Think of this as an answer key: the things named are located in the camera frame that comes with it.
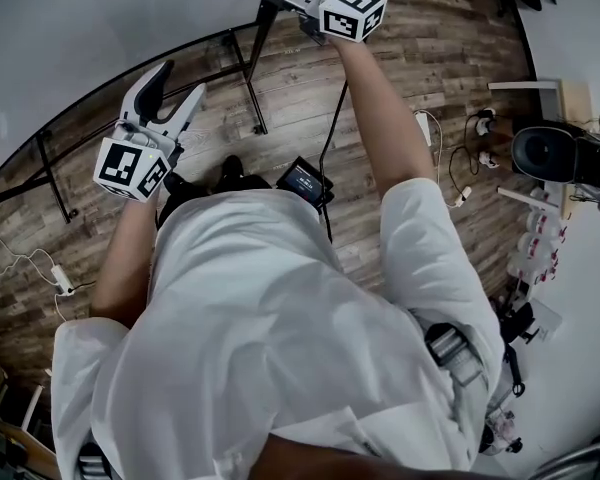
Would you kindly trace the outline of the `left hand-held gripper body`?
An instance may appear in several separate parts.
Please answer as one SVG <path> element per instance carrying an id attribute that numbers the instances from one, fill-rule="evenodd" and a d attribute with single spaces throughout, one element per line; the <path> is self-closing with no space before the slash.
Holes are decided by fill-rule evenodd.
<path id="1" fill-rule="evenodd" d="M 120 119 L 102 140 L 93 181 L 113 195 L 147 202 L 183 151 L 177 139 Z"/>

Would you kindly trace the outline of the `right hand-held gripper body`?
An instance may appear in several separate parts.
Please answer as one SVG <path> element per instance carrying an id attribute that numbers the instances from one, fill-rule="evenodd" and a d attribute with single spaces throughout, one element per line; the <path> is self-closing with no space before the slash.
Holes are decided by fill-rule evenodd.
<path id="1" fill-rule="evenodd" d="M 386 5 L 387 0 L 320 0 L 319 16 L 301 15 L 300 28 L 318 44 L 332 37 L 360 43 L 380 25 Z"/>

